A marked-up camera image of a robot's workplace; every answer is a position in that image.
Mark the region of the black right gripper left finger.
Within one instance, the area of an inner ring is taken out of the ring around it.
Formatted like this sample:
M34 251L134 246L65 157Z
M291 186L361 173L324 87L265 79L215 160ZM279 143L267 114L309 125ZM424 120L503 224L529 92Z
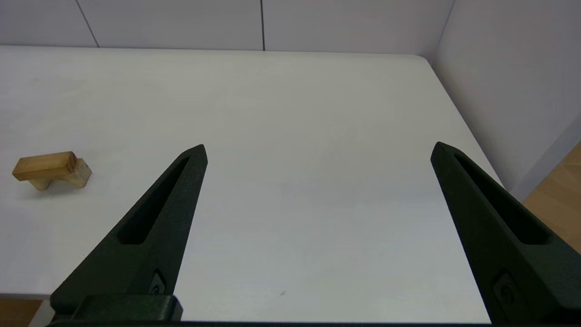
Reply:
M208 159L181 153L51 294L58 317L86 321L178 321L177 277Z

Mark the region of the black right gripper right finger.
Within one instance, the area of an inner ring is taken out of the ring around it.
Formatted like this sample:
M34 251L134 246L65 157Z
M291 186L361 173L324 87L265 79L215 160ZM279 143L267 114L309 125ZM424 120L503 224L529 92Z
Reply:
M459 149L430 161L490 321L579 324L579 253Z

